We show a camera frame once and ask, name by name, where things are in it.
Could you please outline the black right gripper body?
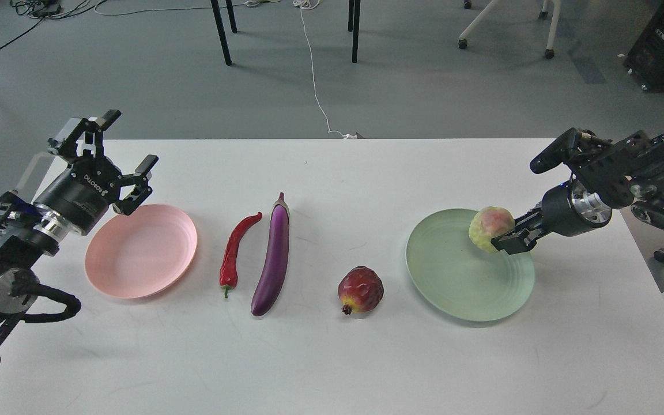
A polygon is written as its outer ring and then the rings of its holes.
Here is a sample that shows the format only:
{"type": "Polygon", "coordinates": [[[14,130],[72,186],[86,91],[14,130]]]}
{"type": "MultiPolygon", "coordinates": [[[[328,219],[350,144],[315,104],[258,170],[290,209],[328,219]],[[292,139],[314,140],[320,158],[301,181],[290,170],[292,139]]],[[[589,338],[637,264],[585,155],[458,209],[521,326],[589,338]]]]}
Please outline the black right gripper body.
{"type": "Polygon", "coordinates": [[[516,219],[516,230],[525,229],[533,238],[551,233],[566,237],[587,233],[588,221],[575,211],[570,190],[566,184],[551,188],[534,208],[516,219]]]}

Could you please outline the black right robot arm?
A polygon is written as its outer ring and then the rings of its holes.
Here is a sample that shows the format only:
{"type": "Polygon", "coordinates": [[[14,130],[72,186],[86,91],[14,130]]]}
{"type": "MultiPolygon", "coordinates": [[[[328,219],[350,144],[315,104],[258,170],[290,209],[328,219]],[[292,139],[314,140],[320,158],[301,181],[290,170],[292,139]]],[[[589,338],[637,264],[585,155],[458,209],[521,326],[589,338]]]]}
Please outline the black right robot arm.
{"type": "Polygon", "coordinates": [[[603,228],[612,213],[630,208],[643,223],[664,231],[664,133],[638,131],[612,142],[571,128],[530,163],[540,174],[566,165],[571,175],[516,219],[515,228],[488,239],[509,254],[528,252],[550,233],[577,236],[603,228]]]}

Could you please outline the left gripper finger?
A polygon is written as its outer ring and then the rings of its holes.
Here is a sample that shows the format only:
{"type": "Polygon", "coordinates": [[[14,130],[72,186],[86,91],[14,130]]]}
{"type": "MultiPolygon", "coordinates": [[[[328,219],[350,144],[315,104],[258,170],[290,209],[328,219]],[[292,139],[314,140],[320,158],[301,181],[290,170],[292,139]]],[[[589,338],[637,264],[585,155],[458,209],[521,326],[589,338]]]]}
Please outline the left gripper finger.
{"type": "Polygon", "coordinates": [[[102,116],[69,119],[55,137],[48,139],[48,153],[69,167],[87,172],[118,172],[105,155],[103,135],[121,115],[120,110],[108,110],[102,116]]]}
{"type": "Polygon", "coordinates": [[[159,157],[148,154],[142,162],[129,175],[118,175],[112,181],[112,189],[116,192],[112,208],[115,213],[129,216],[152,194],[149,185],[152,168],[158,163],[159,157]],[[131,192],[123,199],[120,198],[122,187],[131,187],[131,192]]]}

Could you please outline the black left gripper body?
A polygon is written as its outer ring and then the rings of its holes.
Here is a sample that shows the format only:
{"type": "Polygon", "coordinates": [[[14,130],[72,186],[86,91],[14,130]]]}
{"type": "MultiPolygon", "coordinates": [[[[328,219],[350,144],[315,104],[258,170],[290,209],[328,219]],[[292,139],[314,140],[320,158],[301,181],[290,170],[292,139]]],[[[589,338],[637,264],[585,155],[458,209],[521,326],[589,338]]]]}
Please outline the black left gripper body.
{"type": "Polygon", "coordinates": [[[42,214],[52,211],[59,215],[74,233],[87,235],[118,200],[110,183],[121,175],[108,157],[77,157],[33,204],[42,214]]]}

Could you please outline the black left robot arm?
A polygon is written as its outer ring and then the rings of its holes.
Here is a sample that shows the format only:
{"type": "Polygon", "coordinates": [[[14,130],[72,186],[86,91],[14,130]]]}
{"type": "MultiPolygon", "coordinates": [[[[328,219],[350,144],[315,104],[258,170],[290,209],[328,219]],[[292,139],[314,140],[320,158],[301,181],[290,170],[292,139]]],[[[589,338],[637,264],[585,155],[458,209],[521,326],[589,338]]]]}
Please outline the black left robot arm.
{"type": "Polygon", "coordinates": [[[14,191],[0,196],[0,346],[19,323],[61,322],[81,310],[74,295],[40,283],[32,271],[39,258],[55,255],[71,233],[89,234],[108,209],[128,216],[150,196],[158,157],[125,174],[105,155],[103,134],[120,116],[72,118],[48,140],[65,171],[32,202],[14,191]]]}

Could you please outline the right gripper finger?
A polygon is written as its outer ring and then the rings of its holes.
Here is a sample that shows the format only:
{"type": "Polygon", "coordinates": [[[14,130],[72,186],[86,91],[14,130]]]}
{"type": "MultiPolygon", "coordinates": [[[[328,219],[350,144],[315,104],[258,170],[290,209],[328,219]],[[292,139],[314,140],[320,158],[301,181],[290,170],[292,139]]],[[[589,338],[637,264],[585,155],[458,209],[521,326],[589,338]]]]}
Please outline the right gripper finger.
{"type": "Polygon", "coordinates": [[[492,238],[491,244],[497,251],[505,251],[509,255],[516,255],[532,251],[537,246],[538,239],[542,237],[542,232],[537,229],[532,229],[532,231],[529,229],[520,229],[519,231],[513,231],[492,238]]]}
{"type": "Polygon", "coordinates": [[[519,216],[511,229],[493,237],[493,241],[501,242],[516,238],[527,243],[537,239],[538,234],[540,234],[540,216],[519,216]]]}

